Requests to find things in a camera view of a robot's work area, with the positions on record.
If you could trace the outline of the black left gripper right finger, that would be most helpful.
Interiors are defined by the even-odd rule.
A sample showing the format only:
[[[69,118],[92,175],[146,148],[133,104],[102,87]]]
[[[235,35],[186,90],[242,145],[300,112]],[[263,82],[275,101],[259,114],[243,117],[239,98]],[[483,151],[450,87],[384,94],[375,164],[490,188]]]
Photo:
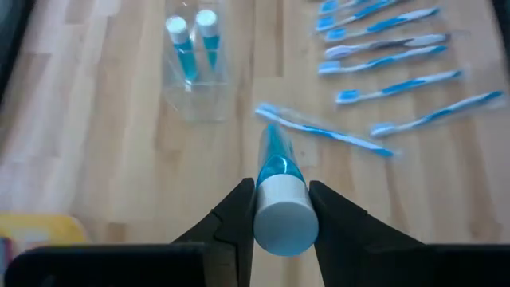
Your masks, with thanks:
[[[379,221],[320,181],[310,182],[320,230],[314,244],[326,286],[429,286],[419,240]]]

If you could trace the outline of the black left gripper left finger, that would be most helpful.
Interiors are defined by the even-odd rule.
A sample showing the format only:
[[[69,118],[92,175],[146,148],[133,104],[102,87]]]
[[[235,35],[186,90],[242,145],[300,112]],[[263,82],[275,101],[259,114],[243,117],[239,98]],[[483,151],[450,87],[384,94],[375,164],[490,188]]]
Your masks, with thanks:
[[[244,178],[206,217],[174,242],[212,242],[232,247],[237,285],[249,287],[253,264],[254,209],[255,183],[252,178]]]

